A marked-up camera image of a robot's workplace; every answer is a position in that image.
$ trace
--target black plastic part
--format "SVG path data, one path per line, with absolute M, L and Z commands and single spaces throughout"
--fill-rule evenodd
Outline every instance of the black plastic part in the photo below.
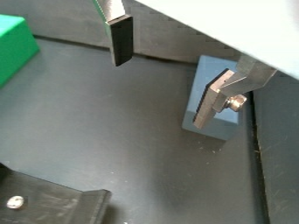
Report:
M 112 41 L 111 54 L 116 66 L 120 66 L 134 56 L 134 18 L 124 15 L 107 22 Z
M 23 207 L 5 206 L 8 199 L 23 196 Z M 111 192 L 80 192 L 0 165 L 0 223 L 99 224 L 107 210 Z

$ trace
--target blue-gray foam block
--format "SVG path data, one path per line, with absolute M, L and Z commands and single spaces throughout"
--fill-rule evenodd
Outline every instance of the blue-gray foam block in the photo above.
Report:
M 198 70 L 191 87 L 191 97 L 184 113 L 182 127 L 186 130 L 194 131 L 210 137 L 216 137 L 222 140 L 228 140 L 239 125 L 239 113 L 226 108 L 220 113 L 216 113 L 208 121 L 203 129 L 198 129 L 192 124 L 192 118 L 196 114 L 199 102 L 202 100 L 206 85 L 215 79 L 220 72 L 228 68 L 236 72 L 236 62 L 219 59 L 210 56 L 200 56 Z

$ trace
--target metal bracket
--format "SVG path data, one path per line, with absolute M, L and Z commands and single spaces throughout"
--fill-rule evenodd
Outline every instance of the metal bracket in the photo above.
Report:
M 94 0 L 111 41 L 114 64 L 120 66 L 134 56 L 134 18 L 126 14 L 122 0 Z
M 99 224 L 111 192 L 82 192 L 0 164 L 0 223 Z
M 194 125 L 199 129 L 203 128 L 216 112 L 224 108 L 231 108 L 238 112 L 247 100 L 242 94 L 262 88 L 275 72 L 271 66 L 242 55 L 238 71 L 234 73 L 226 69 L 207 85 L 194 117 Z

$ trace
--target green object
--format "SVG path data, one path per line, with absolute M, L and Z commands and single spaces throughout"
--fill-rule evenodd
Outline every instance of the green object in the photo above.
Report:
M 38 52 L 24 18 L 0 15 L 0 87 Z

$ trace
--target screw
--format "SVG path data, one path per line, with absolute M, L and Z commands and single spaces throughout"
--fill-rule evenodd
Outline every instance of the screw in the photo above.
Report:
M 17 209 L 24 205 L 24 197 L 21 196 L 13 196 L 8 201 L 7 201 L 7 207 L 12 209 Z
M 247 97 L 243 94 L 232 96 L 227 100 L 226 108 L 231 108 L 235 112 L 239 112 L 246 101 Z

